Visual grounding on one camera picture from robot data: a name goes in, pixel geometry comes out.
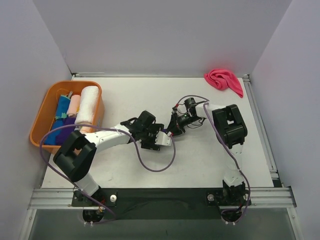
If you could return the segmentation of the pink towel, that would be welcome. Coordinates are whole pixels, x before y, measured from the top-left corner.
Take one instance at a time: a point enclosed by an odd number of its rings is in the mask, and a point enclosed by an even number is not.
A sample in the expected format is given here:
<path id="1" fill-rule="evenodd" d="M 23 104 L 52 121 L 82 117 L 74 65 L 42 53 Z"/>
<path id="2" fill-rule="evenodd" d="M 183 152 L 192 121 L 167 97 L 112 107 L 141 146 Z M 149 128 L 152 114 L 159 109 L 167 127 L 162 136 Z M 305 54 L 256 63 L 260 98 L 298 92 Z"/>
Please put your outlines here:
<path id="1" fill-rule="evenodd" d="M 240 81 L 230 70 L 223 68 L 213 69 L 209 73 L 204 74 L 204 79 L 210 86 L 219 91 L 231 89 L 240 98 L 244 97 L 244 92 Z"/>

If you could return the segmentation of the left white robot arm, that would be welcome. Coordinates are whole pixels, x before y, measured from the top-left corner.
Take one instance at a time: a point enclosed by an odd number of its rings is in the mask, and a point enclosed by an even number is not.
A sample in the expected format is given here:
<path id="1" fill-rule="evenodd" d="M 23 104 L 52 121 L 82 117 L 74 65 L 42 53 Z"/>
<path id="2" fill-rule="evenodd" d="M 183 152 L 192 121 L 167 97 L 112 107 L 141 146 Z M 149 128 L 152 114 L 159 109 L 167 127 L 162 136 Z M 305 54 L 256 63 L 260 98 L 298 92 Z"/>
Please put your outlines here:
<path id="1" fill-rule="evenodd" d="M 172 144 L 163 130 L 164 125 L 156 123 L 156 117 L 145 110 L 139 117 L 122 121 L 110 131 L 73 131 L 54 155 L 53 161 L 72 183 L 84 191 L 83 200 L 95 206 L 101 201 L 101 188 L 89 173 L 95 154 L 136 142 L 140 142 L 144 149 L 158 151 L 162 146 Z"/>

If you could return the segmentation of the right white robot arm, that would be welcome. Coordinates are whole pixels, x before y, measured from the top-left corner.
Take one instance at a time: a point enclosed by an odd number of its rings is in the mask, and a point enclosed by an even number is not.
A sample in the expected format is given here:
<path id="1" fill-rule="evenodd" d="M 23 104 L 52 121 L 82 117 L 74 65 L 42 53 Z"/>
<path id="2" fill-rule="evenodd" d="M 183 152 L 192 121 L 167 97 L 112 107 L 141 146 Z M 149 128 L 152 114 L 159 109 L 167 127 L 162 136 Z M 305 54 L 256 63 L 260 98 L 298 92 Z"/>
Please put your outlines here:
<path id="1" fill-rule="evenodd" d="M 242 174 L 242 151 L 248 130 L 237 105 L 220 106 L 210 104 L 208 100 L 196 101 L 189 95 L 184 103 L 185 112 L 179 112 L 177 103 L 171 112 L 167 133 L 174 136 L 186 132 L 185 127 L 208 120 L 213 126 L 217 140 L 224 148 L 224 174 L 222 189 L 213 195 L 220 206 L 244 206 L 249 197 L 246 189 L 247 179 Z"/>

